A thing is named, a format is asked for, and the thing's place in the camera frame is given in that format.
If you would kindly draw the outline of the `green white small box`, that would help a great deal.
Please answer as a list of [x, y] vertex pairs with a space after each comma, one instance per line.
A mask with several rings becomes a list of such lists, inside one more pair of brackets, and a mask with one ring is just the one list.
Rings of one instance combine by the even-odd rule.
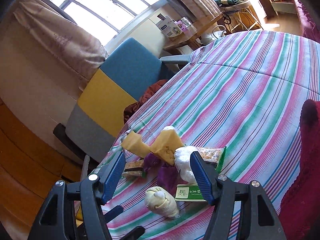
[[177, 185], [175, 200], [182, 202], [206, 202], [197, 184]]

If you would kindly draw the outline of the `purple snack packet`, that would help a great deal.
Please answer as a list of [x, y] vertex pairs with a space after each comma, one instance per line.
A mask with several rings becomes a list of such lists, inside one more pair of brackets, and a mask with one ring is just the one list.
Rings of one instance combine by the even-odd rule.
[[177, 185], [178, 171], [175, 166], [163, 164], [157, 174], [157, 185], [167, 191], [173, 190]]
[[148, 172], [151, 168], [157, 167], [159, 164], [161, 164], [161, 159], [156, 157], [153, 153], [149, 153], [145, 158], [144, 158], [144, 166], [143, 170], [144, 172]]

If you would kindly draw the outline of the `small yellow sponge wedge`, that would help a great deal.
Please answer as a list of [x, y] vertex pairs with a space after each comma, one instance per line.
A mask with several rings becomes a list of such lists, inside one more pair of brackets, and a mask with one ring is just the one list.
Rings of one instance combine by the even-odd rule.
[[145, 158], [150, 153], [149, 146], [142, 142], [142, 136], [140, 134], [131, 131], [122, 141], [122, 148], [141, 157]]

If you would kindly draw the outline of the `large yellow sponge block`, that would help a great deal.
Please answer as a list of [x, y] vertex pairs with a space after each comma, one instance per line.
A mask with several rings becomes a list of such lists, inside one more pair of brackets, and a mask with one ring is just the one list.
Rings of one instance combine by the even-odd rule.
[[157, 158], [174, 166], [175, 150], [183, 146], [184, 143], [174, 129], [165, 129], [160, 132], [159, 136], [150, 146], [150, 151]]

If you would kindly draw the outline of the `cream plush bun toy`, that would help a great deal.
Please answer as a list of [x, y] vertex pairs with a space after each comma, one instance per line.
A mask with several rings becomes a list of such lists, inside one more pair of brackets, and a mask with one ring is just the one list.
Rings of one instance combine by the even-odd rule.
[[175, 198], [159, 186], [148, 188], [144, 194], [144, 205], [151, 212], [167, 218], [180, 215]]

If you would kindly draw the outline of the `cracker packet green ends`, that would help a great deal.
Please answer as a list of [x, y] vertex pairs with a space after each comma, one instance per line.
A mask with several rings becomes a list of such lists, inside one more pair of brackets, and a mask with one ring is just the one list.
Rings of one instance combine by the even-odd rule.
[[220, 173], [223, 167], [227, 147], [226, 146], [223, 148], [199, 147], [198, 150], [202, 159], [204, 161], [214, 163], [216, 171]]

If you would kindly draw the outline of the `maroon cloth by headboard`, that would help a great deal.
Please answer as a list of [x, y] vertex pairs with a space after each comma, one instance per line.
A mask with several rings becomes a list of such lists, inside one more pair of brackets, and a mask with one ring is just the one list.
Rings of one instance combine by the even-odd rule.
[[133, 104], [128, 105], [123, 112], [124, 124], [133, 116], [136, 111], [140, 109], [152, 96], [156, 94], [166, 83], [168, 79], [159, 80], [156, 83], [150, 85], [139, 100]]

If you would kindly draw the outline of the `striped bed sheet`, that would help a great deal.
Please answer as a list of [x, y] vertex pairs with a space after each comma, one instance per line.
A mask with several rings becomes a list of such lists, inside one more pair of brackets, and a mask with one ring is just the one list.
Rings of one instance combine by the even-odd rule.
[[185, 145], [227, 147], [222, 172], [259, 181], [280, 214], [300, 172], [300, 115], [319, 102], [319, 43], [274, 31], [225, 36], [190, 62], [123, 125], [103, 163], [121, 151], [129, 130], [151, 144], [174, 126]]

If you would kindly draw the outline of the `wooden wardrobe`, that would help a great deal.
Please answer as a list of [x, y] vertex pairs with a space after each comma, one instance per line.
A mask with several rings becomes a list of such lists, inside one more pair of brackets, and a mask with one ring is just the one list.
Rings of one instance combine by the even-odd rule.
[[1, 239], [27, 239], [35, 216], [59, 179], [79, 181], [81, 167], [18, 120], [1, 103]]

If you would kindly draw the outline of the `red fleece sleeve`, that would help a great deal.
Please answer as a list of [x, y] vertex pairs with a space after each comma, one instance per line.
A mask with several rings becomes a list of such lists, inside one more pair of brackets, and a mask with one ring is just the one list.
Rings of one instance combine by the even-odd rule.
[[319, 239], [319, 102], [308, 99], [300, 115], [300, 172], [281, 200], [287, 239]]

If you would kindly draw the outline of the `pink patterned curtain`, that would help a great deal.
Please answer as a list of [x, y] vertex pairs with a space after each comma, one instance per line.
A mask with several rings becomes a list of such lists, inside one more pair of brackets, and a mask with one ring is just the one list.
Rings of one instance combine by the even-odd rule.
[[96, 37], [42, 0], [21, 0], [14, 15], [45, 50], [75, 75], [81, 90], [108, 57]]

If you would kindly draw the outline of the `wooden bedside desk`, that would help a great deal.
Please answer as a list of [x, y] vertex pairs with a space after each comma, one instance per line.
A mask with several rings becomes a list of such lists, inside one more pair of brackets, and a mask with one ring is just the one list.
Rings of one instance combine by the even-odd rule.
[[201, 47], [200, 43], [196, 41], [205, 31], [211, 28], [216, 22], [222, 18], [223, 14], [220, 13], [215, 17], [206, 16], [196, 20], [191, 26], [187, 28], [181, 35], [168, 38], [163, 50], [169, 53], [175, 53], [178, 48], [189, 46], [192, 50], [197, 50]]

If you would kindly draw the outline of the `white appliance box on desk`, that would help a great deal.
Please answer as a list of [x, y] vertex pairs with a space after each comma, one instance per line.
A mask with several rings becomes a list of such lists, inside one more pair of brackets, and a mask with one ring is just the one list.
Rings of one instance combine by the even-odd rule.
[[158, 14], [157, 17], [160, 21], [156, 26], [166, 37], [173, 38], [182, 34], [180, 27], [169, 16]]

